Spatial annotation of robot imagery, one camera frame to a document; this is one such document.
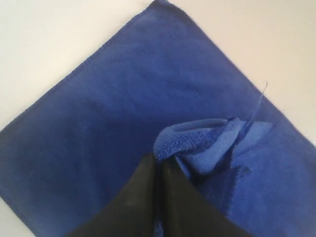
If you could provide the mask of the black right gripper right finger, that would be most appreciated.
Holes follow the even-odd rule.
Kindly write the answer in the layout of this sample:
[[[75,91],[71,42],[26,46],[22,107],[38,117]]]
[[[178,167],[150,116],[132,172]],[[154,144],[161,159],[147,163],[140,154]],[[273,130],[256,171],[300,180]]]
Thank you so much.
[[[162,223],[165,237],[243,237],[192,185],[176,158],[162,162]]]

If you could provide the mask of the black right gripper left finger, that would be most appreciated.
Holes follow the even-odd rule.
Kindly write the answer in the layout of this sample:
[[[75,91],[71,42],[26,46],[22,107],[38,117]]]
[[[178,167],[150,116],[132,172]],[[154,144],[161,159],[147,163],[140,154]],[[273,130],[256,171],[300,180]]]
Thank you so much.
[[[155,158],[145,155],[121,191],[68,237],[151,237],[154,228]]]

